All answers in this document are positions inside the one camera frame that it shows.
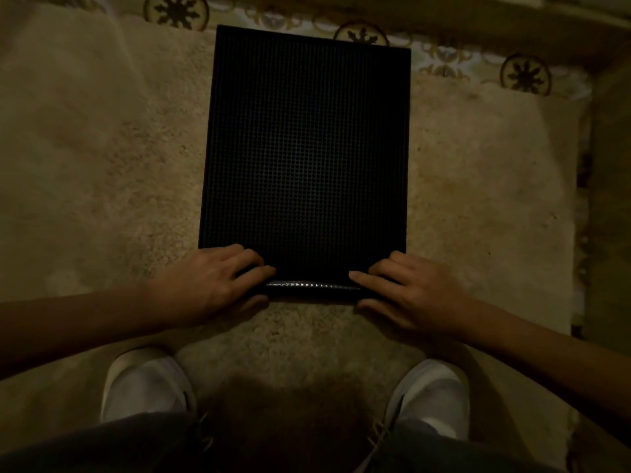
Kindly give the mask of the person's left hand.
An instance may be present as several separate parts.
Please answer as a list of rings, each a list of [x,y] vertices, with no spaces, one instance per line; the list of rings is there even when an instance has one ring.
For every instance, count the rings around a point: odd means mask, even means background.
[[[241,245],[203,248],[175,262],[146,283],[144,316],[146,325],[156,330],[198,326],[239,300],[252,296],[256,288],[270,280],[276,269],[264,266],[228,274],[220,261]]]

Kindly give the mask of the person's right hand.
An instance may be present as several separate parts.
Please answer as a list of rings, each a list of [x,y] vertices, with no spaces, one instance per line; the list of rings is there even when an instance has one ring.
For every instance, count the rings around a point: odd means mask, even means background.
[[[364,299],[377,299],[395,306],[401,316],[397,326],[414,331],[463,337],[470,333],[476,301],[458,285],[445,267],[422,257],[393,251],[386,259],[414,271],[411,281],[393,281],[367,272],[351,270],[349,278],[367,289]]]

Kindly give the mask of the black grid rubber mat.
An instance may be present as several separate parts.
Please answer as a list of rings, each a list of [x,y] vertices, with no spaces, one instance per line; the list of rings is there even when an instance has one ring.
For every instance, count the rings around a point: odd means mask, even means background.
[[[411,55],[218,26],[199,248],[254,250],[270,298],[369,297],[349,271],[406,250]]]

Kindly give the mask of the person's right forearm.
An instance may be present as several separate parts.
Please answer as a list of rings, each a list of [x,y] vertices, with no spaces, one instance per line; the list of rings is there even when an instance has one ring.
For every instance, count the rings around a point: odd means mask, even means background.
[[[631,357],[465,294],[459,338],[537,382],[631,448]]]

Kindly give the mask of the person's left forearm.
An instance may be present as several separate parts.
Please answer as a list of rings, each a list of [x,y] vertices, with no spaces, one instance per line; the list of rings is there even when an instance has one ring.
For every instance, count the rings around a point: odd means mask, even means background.
[[[0,380],[165,327],[160,305],[146,283],[96,293],[0,302]]]

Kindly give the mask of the person's right white shoe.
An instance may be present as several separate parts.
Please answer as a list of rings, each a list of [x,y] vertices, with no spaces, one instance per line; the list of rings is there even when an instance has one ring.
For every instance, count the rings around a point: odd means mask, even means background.
[[[409,427],[441,437],[469,439],[469,389],[456,367],[426,359],[395,387],[384,416],[390,431]]]

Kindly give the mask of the person's white shoe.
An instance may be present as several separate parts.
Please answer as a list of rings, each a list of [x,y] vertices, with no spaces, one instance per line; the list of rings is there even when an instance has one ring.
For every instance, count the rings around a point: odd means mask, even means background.
[[[409,427],[441,437],[469,439],[469,389],[456,367],[426,359],[395,387],[384,416],[390,431]]]
[[[134,349],[114,359],[105,378],[100,423],[146,413],[198,413],[185,371],[158,348]]]

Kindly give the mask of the person's left white shoe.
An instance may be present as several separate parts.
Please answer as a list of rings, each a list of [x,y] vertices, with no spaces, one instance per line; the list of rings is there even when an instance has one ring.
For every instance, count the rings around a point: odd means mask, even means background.
[[[146,413],[198,413],[185,371],[158,348],[134,349],[114,359],[105,378],[100,423]]]

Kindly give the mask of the person's right dark trouser leg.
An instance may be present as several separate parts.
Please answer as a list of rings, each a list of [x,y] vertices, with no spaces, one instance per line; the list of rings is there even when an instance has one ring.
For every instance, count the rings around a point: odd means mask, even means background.
[[[404,420],[382,432],[356,473],[565,473],[475,443],[439,435],[420,420]]]

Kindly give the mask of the person's dark trouser leg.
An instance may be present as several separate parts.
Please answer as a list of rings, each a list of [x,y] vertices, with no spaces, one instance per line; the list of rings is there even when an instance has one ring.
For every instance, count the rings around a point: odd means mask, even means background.
[[[190,413],[144,413],[0,455],[0,473],[209,473]]]
[[[404,420],[382,432],[356,473],[565,473],[475,443],[439,435],[420,420]]]

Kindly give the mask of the beige shaggy rug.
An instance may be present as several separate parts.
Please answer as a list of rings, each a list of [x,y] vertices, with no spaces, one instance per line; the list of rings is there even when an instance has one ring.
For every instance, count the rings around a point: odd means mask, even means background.
[[[0,300],[115,286],[197,245],[214,50],[214,30],[0,0]],[[583,103],[432,76],[417,54],[409,251],[569,334]],[[434,352],[346,305],[274,303],[227,323],[0,381],[0,451],[94,424],[109,363],[156,342],[217,421],[222,470],[349,470],[400,377]]]

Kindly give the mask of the person's left dark trouser leg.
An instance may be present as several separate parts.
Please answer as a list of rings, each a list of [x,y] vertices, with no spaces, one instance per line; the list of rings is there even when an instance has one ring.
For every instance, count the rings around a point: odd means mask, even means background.
[[[209,473],[190,413],[144,413],[0,455],[0,473]]]

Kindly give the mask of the patterned floral carpet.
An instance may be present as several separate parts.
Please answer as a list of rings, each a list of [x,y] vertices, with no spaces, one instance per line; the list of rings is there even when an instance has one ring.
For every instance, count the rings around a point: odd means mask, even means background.
[[[584,70],[366,21],[306,21],[226,0],[147,0],[148,23],[219,24],[411,50],[408,250],[453,266],[468,288],[563,334],[582,321],[573,279],[586,201],[575,187],[589,136]]]

